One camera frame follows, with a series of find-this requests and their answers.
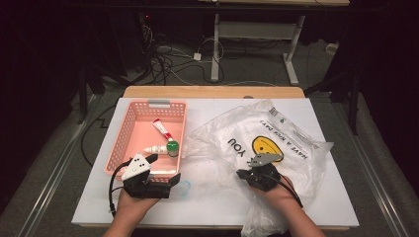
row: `desk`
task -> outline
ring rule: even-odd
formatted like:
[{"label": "desk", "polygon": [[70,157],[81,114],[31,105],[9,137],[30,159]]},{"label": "desk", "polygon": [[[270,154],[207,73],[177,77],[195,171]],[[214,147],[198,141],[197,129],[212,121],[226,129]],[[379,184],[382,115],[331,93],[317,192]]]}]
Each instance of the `desk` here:
[{"label": "desk", "polygon": [[[240,4],[277,4],[277,5],[320,5],[324,7],[348,6],[349,0],[218,0],[217,4],[240,3]],[[292,85],[298,85],[298,79],[293,69],[293,53],[298,43],[299,35],[305,16],[299,16],[296,24],[274,24],[263,23],[255,24],[252,22],[222,22],[219,14],[215,14],[214,33],[213,33],[213,57],[211,65],[211,81],[218,81],[219,60],[221,57],[218,52],[219,38],[249,38],[249,39],[271,39],[271,40],[291,40],[288,53],[283,54],[284,64]]]},{"label": "desk", "polygon": [[[126,105],[130,97],[177,98],[188,102],[187,125],[185,136],[206,121],[240,105],[256,103],[259,99],[231,99],[252,96],[255,98],[276,98],[274,105],[281,113],[291,119],[314,139],[324,140],[311,103],[302,97],[299,88],[252,88],[252,87],[128,87],[124,98],[120,99],[107,135],[98,154],[83,195],[77,205],[72,223],[82,226],[107,226],[112,221],[108,213],[108,185],[111,179],[105,174],[104,167],[119,130]],[[230,99],[212,99],[218,96]],[[326,174],[318,195],[313,203],[306,207],[307,214],[322,228],[347,229],[358,226],[358,219],[349,201],[339,172],[330,153],[326,156]],[[203,172],[208,172],[211,163],[197,164],[195,169],[182,167],[183,180],[193,181]],[[150,209],[140,226],[155,228],[241,228],[249,207],[249,199],[240,192],[223,190],[199,199],[172,197],[163,199]]]}]

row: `white desk frame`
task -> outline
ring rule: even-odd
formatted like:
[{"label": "white desk frame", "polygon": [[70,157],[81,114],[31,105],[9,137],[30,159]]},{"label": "white desk frame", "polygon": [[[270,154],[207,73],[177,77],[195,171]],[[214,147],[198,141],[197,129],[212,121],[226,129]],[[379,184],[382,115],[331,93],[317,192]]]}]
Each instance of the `white desk frame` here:
[{"label": "white desk frame", "polygon": [[297,24],[252,24],[252,23],[238,23],[238,22],[221,22],[219,14],[215,14],[214,21],[214,43],[213,43],[213,58],[211,66],[210,80],[218,81],[219,69],[219,50],[218,41],[220,37],[224,38],[247,38],[247,39],[269,39],[269,40],[292,40],[291,47],[288,53],[283,54],[284,64],[286,66],[290,82],[293,86],[298,85],[298,79],[293,69],[293,53],[295,52],[296,44],[298,43],[299,34],[301,33],[302,24],[305,16],[298,18]]},{"label": "white desk frame", "polygon": [[[292,4],[292,5],[315,5],[321,4],[322,6],[347,6],[347,0],[271,0],[271,1],[250,1],[250,0],[218,0],[219,2],[228,3],[269,3],[269,4]],[[289,75],[290,83],[297,86],[298,79],[296,78],[295,70],[293,69],[293,54],[298,43],[299,35],[302,30],[305,16],[299,16],[296,24],[254,24],[243,22],[221,22],[219,14],[215,14],[214,20],[214,33],[213,33],[213,57],[211,66],[210,80],[213,82],[218,81],[219,72],[219,38],[247,38],[247,39],[267,39],[267,40],[292,40],[291,47],[288,53],[283,54],[283,60],[287,73]]]}]

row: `toothpaste tube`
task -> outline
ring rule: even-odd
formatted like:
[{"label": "toothpaste tube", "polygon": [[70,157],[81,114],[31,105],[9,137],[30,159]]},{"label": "toothpaste tube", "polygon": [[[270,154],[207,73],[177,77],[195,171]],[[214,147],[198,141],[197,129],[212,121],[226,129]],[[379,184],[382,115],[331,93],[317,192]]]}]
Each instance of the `toothpaste tube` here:
[{"label": "toothpaste tube", "polygon": [[173,140],[172,134],[170,134],[170,132],[167,131],[160,118],[155,119],[151,124],[153,124],[153,126],[157,128],[161,132],[161,134],[163,134],[164,137],[166,137],[167,140]]}]

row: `forearm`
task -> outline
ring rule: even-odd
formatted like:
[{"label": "forearm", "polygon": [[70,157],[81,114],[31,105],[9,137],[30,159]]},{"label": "forearm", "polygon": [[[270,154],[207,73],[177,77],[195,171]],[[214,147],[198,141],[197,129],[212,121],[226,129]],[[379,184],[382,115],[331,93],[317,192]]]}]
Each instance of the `forearm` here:
[{"label": "forearm", "polygon": [[146,211],[119,210],[104,237],[129,237],[137,224],[145,216]]},{"label": "forearm", "polygon": [[276,208],[286,218],[293,237],[325,236],[296,201],[285,200],[281,204],[276,204]]}]

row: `basket handle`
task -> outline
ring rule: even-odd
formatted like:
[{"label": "basket handle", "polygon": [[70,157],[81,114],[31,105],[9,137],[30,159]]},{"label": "basket handle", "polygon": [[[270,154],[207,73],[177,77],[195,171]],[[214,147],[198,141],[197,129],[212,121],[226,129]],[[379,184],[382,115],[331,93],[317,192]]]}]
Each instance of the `basket handle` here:
[{"label": "basket handle", "polygon": [[157,100],[157,99],[150,99],[147,101],[148,106],[150,108],[170,108],[170,101],[169,100]]}]

